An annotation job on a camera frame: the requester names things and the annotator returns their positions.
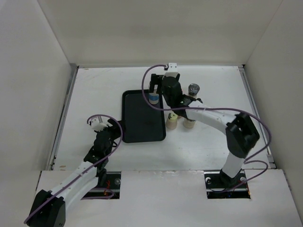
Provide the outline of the yellow cap spice bottle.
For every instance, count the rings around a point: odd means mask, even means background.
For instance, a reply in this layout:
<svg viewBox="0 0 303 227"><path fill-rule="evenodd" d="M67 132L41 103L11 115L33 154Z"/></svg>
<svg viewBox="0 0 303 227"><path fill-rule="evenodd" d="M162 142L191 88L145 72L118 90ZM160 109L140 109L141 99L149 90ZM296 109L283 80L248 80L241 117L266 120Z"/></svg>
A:
<svg viewBox="0 0 303 227"><path fill-rule="evenodd" d="M178 116L175 113L169 113L166 120L166 127L170 130L176 129L178 124Z"/></svg>

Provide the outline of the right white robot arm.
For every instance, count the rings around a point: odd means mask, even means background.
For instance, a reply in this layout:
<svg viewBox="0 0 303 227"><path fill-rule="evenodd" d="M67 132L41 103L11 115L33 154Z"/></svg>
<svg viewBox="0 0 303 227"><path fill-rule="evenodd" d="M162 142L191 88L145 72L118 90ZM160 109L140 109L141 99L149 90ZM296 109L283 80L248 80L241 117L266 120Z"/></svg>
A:
<svg viewBox="0 0 303 227"><path fill-rule="evenodd" d="M197 94L199 85L190 84L188 94L183 94L181 85L176 77L151 75L149 91L157 86L156 93L163 95L167 105L178 116L188 121L199 121L209 125L226 136L229 155L220 170L220 183L231 187L237 181L237 175L250 150L260 138L258 130L247 113L226 114L220 111L207 111Z"/></svg>

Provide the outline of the black grinder top bottle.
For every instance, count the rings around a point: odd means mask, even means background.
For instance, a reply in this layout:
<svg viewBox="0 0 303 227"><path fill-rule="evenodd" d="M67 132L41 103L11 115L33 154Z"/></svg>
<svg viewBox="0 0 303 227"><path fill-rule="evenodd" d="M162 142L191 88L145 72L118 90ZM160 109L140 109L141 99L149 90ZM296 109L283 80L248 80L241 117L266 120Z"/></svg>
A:
<svg viewBox="0 0 303 227"><path fill-rule="evenodd" d="M184 119L183 126L187 129L192 129L195 125L195 120Z"/></svg>

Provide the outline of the black rectangular tray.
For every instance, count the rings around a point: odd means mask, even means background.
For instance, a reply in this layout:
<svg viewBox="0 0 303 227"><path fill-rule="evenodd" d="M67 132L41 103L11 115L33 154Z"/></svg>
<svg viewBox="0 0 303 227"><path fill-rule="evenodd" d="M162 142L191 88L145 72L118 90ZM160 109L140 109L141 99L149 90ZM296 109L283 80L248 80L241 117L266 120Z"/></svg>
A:
<svg viewBox="0 0 303 227"><path fill-rule="evenodd" d="M122 94L123 142L158 142L166 138L164 112L151 108L141 90Z"/></svg>

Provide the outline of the grey grinder top bottle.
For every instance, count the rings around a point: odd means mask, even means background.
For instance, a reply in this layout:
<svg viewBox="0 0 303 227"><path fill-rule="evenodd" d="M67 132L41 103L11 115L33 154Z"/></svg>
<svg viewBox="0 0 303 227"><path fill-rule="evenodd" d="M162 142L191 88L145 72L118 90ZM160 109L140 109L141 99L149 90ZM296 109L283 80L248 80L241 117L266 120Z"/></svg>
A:
<svg viewBox="0 0 303 227"><path fill-rule="evenodd" d="M193 97L193 98L197 97L197 94L198 94L199 91L200 91L200 86L198 84L191 83L188 86L188 95Z"/></svg>

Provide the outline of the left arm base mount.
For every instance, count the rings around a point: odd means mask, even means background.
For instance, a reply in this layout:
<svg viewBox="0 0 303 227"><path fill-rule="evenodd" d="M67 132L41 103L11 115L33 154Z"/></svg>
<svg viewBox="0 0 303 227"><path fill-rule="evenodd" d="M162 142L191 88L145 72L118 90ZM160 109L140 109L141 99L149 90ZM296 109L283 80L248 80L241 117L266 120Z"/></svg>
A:
<svg viewBox="0 0 303 227"><path fill-rule="evenodd" d="M84 195L82 200L106 200L119 199L122 173L104 170L98 179L98 184Z"/></svg>

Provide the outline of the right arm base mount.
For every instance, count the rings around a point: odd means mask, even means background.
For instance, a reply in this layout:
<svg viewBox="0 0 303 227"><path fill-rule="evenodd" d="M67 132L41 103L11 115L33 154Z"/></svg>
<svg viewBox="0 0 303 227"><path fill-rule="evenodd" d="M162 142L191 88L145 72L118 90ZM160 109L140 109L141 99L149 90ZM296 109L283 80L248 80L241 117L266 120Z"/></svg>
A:
<svg viewBox="0 0 303 227"><path fill-rule="evenodd" d="M243 183L246 181L243 170L233 179L223 176L220 171L204 172L204 178L208 199L250 199L248 184Z"/></svg>

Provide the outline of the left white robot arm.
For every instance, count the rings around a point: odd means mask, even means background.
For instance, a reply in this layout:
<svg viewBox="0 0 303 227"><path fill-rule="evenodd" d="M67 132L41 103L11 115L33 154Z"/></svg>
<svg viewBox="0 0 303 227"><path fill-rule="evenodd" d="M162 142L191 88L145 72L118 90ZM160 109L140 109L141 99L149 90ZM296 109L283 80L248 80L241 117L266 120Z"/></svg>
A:
<svg viewBox="0 0 303 227"><path fill-rule="evenodd" d="M75 203L94 187L105 186L108 158L122 142L124 124L111 116L106 124L98 123L101 117L101 114L96 114L87 119L87 124L96 132L96 139L81 164L60 184L36 194L25 225L63 227L67 212Z"/></svg>

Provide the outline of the blue label silver cap bottle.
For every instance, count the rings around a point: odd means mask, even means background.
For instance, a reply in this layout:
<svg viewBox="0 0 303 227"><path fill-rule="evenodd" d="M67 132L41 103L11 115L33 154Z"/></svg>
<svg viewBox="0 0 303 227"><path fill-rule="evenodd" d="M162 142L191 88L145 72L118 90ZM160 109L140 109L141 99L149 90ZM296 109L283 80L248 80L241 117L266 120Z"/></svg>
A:
<svg viewBox="0 0 303 227"><path fill-rule="evenodd" d="M156 105L159 102L159 94L157 94L157 91L154 90L149 93L149 103L151 105Z"/></svg>

